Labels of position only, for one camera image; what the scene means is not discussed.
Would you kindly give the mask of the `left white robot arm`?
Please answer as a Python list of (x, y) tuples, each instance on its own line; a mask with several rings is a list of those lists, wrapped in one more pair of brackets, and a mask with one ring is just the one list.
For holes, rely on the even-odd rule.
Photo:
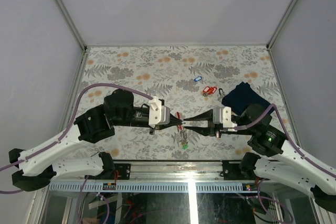
[(180, 125), (182, 120), (170, 113), (162, 99), (153, 97), (135, 107), (133, 93), (117, 89), (104, 98), (103, 104), (76, 117), (64, 131), (46, 142), (29, 150), (11, 150), (9, 161), (18, 168), (12, 174), (12, 184), (23, 191), (35, 191), (56, 179), (116, 180), (119, 173), (110, 153), (99, 151), (93, 157), (80, 159), (65, 157), (114, 136), (116, 126), (148, 128), (154, 134), (156, 130)]

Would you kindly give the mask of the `red key tag with key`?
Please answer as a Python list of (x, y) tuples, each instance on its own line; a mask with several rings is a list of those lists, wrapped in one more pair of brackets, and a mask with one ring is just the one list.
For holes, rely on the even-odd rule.
[(183, 126), (182, 126), (182, 119), (181, 119), (181, 115), (179, 112), (176, 112), (176, 115), (175, 115), (179, 120), (180, 120), (180, 125), (177, 125), (177, 131), (182, 131), (183, 130)]

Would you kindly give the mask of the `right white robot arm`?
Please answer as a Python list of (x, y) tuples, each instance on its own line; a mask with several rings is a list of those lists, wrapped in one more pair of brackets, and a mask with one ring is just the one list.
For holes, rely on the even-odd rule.
[(203, 136), (222, 134), (249, 135), (252, 148), (239, 164), (245, 179), (265, 178), (294, 188), (321, 208), (335, 212), (335, 168), (304, 151), (291, 140), (286, 130), (273, 127), (269, 114), (275, 108), (249, 105), (241, 115), (232, 115), (230, 107), (216, 107), (188, 121), (207, 121), (207, 127), (190, 126)]

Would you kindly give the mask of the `metal key holder red handle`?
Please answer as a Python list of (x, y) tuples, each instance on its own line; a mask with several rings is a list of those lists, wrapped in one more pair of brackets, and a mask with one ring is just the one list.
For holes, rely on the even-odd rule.
[(187, 140), (187, 132), (185, 129), (182, 129), (180, 131), (180, 135), (181, 135), (181, 138), (182, 138), (182, 146), (186, 146), (188, 144), (188, 140)]

